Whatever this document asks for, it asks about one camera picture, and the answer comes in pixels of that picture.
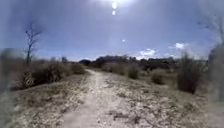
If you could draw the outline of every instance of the treeline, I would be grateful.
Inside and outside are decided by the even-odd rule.
[[[80,63],[86,66],[92,66],[96,68],[102,68],[108,63],[118,63],[118,64],[135,64],[141,70],[154,70],[157,68],[160,69],[174,69],[177,68],[178,60],[173,58],[157,58],[157,59],[141,59],[137,60],[136,57],[130,56],[102,56],[97,58],[94,61],[90,61],[87,59],[81,60]]]

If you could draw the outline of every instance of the dry grass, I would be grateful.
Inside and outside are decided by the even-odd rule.
[[[87,89],[83,86],[86,79],[86,75],[74,75],[61,82],[13,92],[15,109],[12,127],[60,127],[62,114],[83,103],[79,94]]]
[[[119,95],[123,96],[125,92],[125,99],[129,102],[127,116],[133,127],[195,128],[206,125],[204,109],[207,99],[203,97],[113,74],[107,83],[117,85],[114,88]]]

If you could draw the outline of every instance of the green shrub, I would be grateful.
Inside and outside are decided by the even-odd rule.
[[[79,63],[71,64],[71,71],[73,74],[84,74],[85,73],[84,67]]]
[[[165,73],[162,69],[155,69],[151,73],[151,80],[155,84],[164,84],[163,74]]]
[[[132,79],[138,79],[139,69],[136,65],[132,65],[128,68],[128,77]]]
[[[179,62],[177,73],[178,89],[194,94],[203,74],[203,68],[204,65],[201,62],[185,54]]]

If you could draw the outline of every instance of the tree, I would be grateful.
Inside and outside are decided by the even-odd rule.
[[[28,47],[25,51],[26,65],[29,66],[35,49],[35,44],[38,42],[39,35],[42,34],[42,29],[38,26],[37,22],[31,21],[25,29],[25,33],[28,38]]]
[[[63,64],[67,64],[67,63],[68,63],[68,59],[67,59],[65,56],[63,56],[63,57],[61,58],[61,62],[62,62]]]

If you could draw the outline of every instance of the bare tree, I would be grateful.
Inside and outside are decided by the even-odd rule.
[[[35,50],[35,44],[38,42],[39,35],[42,34],[42,28],[38,26],[37,22],[31,21],[27,28],[25,29],[25,33],[28,38],[28,47],[26,49],[26,65],[29,66],[33,52]]]

